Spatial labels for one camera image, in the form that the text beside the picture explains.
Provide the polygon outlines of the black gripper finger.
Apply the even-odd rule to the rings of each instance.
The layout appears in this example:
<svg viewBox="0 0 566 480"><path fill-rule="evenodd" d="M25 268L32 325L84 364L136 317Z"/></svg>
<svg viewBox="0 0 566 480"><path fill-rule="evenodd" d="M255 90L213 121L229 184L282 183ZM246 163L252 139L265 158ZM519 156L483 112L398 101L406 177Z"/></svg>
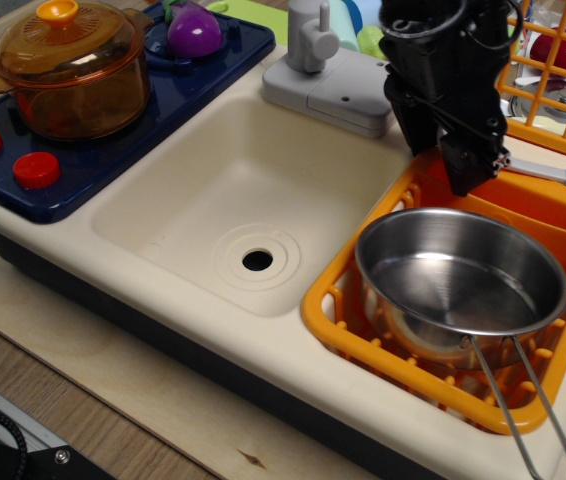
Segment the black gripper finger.
<svg viewBox="0 0 566 480"><path fill-rule="evenodd" d="M426 84L388 74L384 94L413 156L439 144L442 127L431 109L432 98Z"/></svg>
<svg viewBox="0 0 566 480"><path fill-rule="evenodd" d="M441 129L438 141L454 195L468 195L510 165L510 152L500 137L485 140Z"/></svg>

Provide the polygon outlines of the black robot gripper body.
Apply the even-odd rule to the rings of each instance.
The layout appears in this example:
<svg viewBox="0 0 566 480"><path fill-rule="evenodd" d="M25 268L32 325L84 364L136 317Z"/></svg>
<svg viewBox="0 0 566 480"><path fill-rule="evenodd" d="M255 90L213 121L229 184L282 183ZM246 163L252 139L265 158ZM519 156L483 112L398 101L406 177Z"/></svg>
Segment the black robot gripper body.
<svg viewBox="0 0 566 480"><path fill-rule="evenodd" d="M509 1L383 1L385 93L396 108L422 108L448 131L503 135L495 89L510 60Z"/></svg>

